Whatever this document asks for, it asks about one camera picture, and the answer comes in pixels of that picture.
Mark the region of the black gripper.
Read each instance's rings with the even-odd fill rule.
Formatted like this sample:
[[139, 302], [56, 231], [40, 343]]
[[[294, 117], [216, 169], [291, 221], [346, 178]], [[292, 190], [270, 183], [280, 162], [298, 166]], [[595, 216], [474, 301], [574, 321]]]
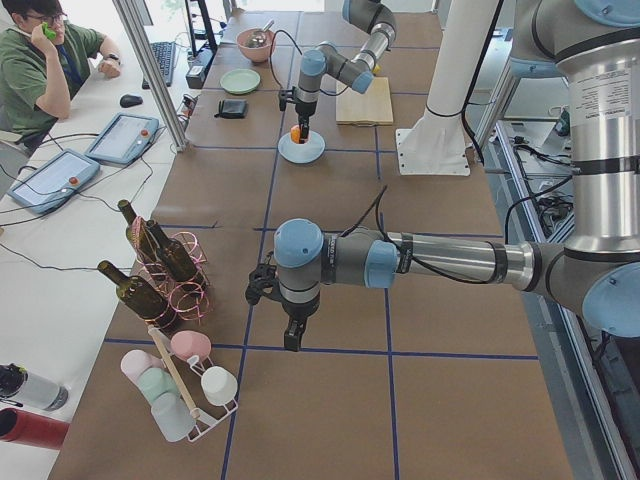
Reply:
[[309, 139], [309, 120], [316, 112], [316, 102], [295, 101], [295, 111], [299, 123], [299, 144], [305, 144]]
[[301, 348], [302, 335], [310, 316], [315, 313], [315, 299], [304, 303], [285, 300], [282, 304], [288, 315], [288, 325], [284, 332], [284, 348], [287, 351], [298, 352]]

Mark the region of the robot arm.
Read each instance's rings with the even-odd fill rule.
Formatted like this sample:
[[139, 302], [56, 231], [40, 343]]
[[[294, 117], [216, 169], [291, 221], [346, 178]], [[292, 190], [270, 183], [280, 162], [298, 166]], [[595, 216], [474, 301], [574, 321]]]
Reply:
[[341, 54], [328, 41], [302, 54], [297, 85], [280, 93], [282, 107], [295, 105], [298, 124], [290, 139], [296, 144], [304, 144], [310, 137], [309, 121], [316, 112], [323, 77], [328, 75], [357, 93], [365, 93], [374, 79], [375, 67], [396, 39], [394, 14], [379, 1], [346, 1], [342, 17], [369, 38], [353, 58]]
[[639, 333], [639, 5], [521, 1], [514, 60], [549, 60], [568, 80], [574, 230], [563, 244], [465, 241], [292, 219], [274, 235], [273, 288], [300, 348], [324, 284], [387, 288], [399, 274], [508, 283], [618, 337]]

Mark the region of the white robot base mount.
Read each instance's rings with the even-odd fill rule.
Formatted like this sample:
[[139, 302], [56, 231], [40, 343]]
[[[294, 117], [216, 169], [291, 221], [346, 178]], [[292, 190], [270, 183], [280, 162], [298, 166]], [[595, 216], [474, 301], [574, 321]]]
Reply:
[[412, 128], [396, 131], [402, 175], [470, 174], [463, 112], [501, 9], [499, 0], [451, 3], [424, 114]]

